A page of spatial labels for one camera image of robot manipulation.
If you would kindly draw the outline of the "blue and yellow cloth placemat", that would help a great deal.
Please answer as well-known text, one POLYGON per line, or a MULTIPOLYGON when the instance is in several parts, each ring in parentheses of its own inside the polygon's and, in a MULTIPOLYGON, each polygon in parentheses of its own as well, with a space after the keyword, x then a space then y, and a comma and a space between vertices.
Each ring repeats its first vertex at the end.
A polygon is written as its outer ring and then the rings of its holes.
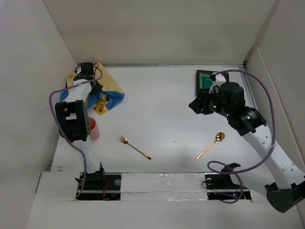
MULTIPOLYGON (((87 95, 84 103, 87 109, 92 108, 97 114, 103 115, 124 99, 125 92, 100 62, 93 65, 97 81, 91 82, 93 91, 87 95)), ((74 85, 75 76, 75 72, 68 76, 65 87, 74 85)))

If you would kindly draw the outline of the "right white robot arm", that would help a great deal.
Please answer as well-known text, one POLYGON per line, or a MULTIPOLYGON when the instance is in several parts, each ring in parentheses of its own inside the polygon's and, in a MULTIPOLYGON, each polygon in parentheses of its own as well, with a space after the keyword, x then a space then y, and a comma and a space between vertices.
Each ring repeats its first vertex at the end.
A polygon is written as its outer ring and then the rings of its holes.
POLYGON ((287 156, 277 142, 263 116, 245 105, 244 90, 234 82, 216 85, 212 90, 201 89, 189 104, 196 114, 217 113, 255 150, 271 173, 264 177, 254 171, 238 176, 228 171, 220 176, 221 184, 231 188, 237 182, 265 196, 271 206, 287 212, 305 198, 305 174, 287 156))

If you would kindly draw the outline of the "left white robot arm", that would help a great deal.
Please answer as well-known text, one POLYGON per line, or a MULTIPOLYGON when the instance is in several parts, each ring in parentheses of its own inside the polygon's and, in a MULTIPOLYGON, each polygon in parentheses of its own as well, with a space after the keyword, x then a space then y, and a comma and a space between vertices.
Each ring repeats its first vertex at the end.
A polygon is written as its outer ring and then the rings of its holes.
POLYGON ((62 90, 68 93, 67 97, 50 108, 61 137, 80 152, 84 160, 83 175, 76 180, 80 184, 89 182, 95 189, 101 189, 106 185, 106 177, 101 162, 93 153, 89 137, 92 125, 85 105, 89 95, 96 95, 102 89, 98 82, 102 78, 102 73, 96 78, 96 71, 100 71, 97 64, 80 63, 72 86, 62 90))

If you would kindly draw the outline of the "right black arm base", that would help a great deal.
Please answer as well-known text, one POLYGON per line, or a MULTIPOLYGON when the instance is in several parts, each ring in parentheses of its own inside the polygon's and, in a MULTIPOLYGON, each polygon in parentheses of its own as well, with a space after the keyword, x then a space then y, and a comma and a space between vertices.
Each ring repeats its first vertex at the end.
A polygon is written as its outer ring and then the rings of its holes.
POLYGON ((238 163, 231 163, 226 165, 222 162, 212 161, 210 164, 220 164, 223 166, 221 173, 205 173, 205 180, 201 183, 201 186, 206 189, 208 200, 219 200, 226 204, 233 204, 239 200, 252 201, 250 190, 241 186, 242 182, 239 177, 233 174, 233 178, 237 178, 237 181, 233 182, 231 175, 225 175, 222 173, 234 172, 235 168, 240 167, 238 163))

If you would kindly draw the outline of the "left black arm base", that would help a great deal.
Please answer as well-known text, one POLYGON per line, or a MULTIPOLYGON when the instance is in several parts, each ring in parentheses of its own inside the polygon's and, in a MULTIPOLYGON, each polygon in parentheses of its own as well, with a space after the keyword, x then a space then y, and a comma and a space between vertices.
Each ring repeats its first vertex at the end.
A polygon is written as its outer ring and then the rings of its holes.
POLYGON ((86 175, 86 181, 83 190, 83 173, 79 178, 75 178, 78 183, 76 199, 77 200, 103 200, 117 201, 121 200, 122 175, 120 173, 106 173, 101 179, 93 179, 93 174, 86 175))

